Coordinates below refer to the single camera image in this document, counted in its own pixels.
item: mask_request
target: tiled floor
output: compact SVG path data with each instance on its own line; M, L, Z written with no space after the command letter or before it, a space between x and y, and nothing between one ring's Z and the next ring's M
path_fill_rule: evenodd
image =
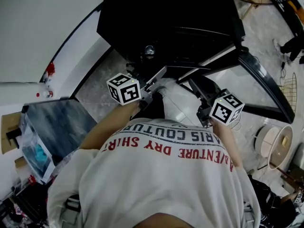
M293 37L289 27L273 6L260 6L253 9L243 21L246 38L243 43L249 48L252 55L258 57L261 64L273 79L279 84L281 59L276 52L272 40L276 38L282 44ZM113 51L109 57L90 76L76 97L84 105L87 111L97 120L104 118L116 103L109 96L105 82L118 72L125 70L126 61ZM302 129L304 127L304 66L298 64L298 59L291 66L286 65L286 78L291 77L295 72L298 83L298 103L296 118L292 127L294 139L290 156L296 150L298 144L303 141ZM227 88L246 103L258 105L275 106L273 101L264 92L261 86L241 66L228 69L209 78L214 80L221 88ZM181 122L187 125L201 126L196 116L200 101L191 93L177 85L172 79L162 79L158 82L167 88L164 97L166 118ZM257 115L242 113L241 129L235 132L238 148L244 160L244 167L248 171L257 169L266 162L259 156L253 146L255 134L264 124L270 123L279 126L285 123L263 118ZM282 168L288 166L291 157L287 158ZM278 193L282 193L280 186L279 171L269 171L264 168L254 173L254 177L272 185Z

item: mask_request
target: white wall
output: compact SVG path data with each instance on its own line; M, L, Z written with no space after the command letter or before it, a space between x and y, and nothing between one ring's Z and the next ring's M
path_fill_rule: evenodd
M103 0L0 0L0 82L39 82L59 47Z
M100 12L75 31L54 60L55 74L49 83L54 98L70 97L83 77L110 45L96 32Z

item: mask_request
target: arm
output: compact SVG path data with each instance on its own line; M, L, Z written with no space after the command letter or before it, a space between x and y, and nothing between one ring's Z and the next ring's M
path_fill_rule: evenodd
M296 197L298 196L299 193L301 193L300 190L298 192L293 193L293 194L286 195L285 197L283 197L281 199L281 204L285 203L287 200L291 200L293 202L296 199Z
M229 126L224 126L223 124L221 124L213 119L210 120L210 123L213 126L213 133L217 137L219 137L219 139L222 141L222 143L226 147L226 150L227 150L230 158L232 159L234 166L243 167L243 161L239 154L237 144L234 140L232 130L229 128Z
M138 102L117 106L88 133L80 148L100 150L113 133L126 126L137 107Z

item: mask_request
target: red object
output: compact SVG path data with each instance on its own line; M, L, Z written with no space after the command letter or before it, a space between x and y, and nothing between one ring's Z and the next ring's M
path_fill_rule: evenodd
M47 72L48 76L51 76L51 75L53 75L55 73L55 65L54 65L54 63L50 63L48 65L48 67L46 68L46 72Z
M34 186L35 183L36 183L36 179L32 175L28 178L28 181L29 181L29 183L30 183L31 186Z
M43 96L46 98L51 98L53 97L54 93L51 90L46 90L45 92L43 92Z

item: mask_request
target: white cube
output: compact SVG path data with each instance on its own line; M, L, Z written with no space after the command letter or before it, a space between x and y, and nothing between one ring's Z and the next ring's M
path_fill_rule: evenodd
M228 94L215 100L209 115L222 124L229 125L237 119L244 105L233 94Z
M126 105L142 97L138 80L127 75L119 73L110 78L106 84L111 97L121 105Z

